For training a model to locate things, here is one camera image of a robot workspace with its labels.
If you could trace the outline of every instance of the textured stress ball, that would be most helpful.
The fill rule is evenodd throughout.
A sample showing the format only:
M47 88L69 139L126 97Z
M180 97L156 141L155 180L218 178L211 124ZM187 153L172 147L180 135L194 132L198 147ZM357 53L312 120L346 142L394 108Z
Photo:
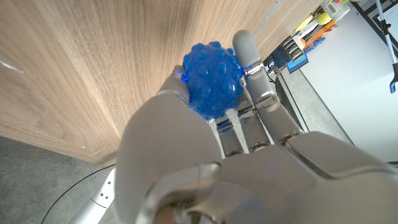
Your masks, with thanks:
M183 58L187 75L182 80L188 85L190 107L207 120L223 117L227 109L235 108L243 92L243 69L233 53L219 42L210 42L194 45Z

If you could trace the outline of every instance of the wood grain panel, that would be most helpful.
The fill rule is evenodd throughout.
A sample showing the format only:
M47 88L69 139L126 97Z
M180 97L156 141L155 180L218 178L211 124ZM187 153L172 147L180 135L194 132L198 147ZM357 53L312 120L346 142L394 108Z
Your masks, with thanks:
M284 0L256 38L263 57L320 0ZM0 135L95 163L193 44L231 47L273 0L0 1Z

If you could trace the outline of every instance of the cable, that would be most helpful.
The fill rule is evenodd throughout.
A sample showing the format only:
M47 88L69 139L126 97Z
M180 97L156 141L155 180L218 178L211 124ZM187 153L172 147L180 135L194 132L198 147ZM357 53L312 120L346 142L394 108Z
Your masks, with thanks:
M88 177L90 177L90 176L92 176L92 175L98 173L99 171L105 170L105 169L107 169L107 168L109 168L109 167L112 167L112 166L115 166L115 165L116 165L116 164L112 164L112 165L110 165L110 166L107 166L107 167L104 167L104 168L102 168L102 169L99 169L99 170L97 170L97 171L95 171L95 172L92 172L91 174L88 174L87 176L85 176L84 178L82 178L81 180L79 180L77 183L73 184L68 190L66 190L63 194L61 194L61 196L59 196L59 198L56 199L56 201L51 205L51 207L49 208L49 210L48 210L47 213L45 214L45 216L44 216L44 218L43 218L41 224L44 223L45 218L47 217L47 215L49 215L49 213L50 213L51 209L54 207L54 205L55 205L66 193L68 193L68 191L71 190L74 186L78 185L80 182L82 182L83 180L87 179Z
M276 82L274 80L272 80L272 78L268 75L268 73L267 73L267 76L269 78L269 81L276 85Z

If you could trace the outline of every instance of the gray robotic arm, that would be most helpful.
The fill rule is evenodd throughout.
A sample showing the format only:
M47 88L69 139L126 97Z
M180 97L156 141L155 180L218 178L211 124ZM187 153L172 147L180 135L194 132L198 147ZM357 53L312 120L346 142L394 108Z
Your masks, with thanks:
M121 222L162 223L156 216L168 208L174 223L396 223L396 171L333 137L304 134L272 91L249 33L239 31L233 45L249 93L238 107L249 152L229 153L228 120L218 122L220 151L188 107L177 66L123 134L115 183Z

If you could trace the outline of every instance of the white surface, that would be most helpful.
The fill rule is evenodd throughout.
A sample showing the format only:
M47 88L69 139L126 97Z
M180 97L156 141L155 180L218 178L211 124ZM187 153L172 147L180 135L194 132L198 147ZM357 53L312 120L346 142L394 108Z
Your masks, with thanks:
M389 51L366 21L350 12L302 67L314 89L356 146L398 161L398 94Z

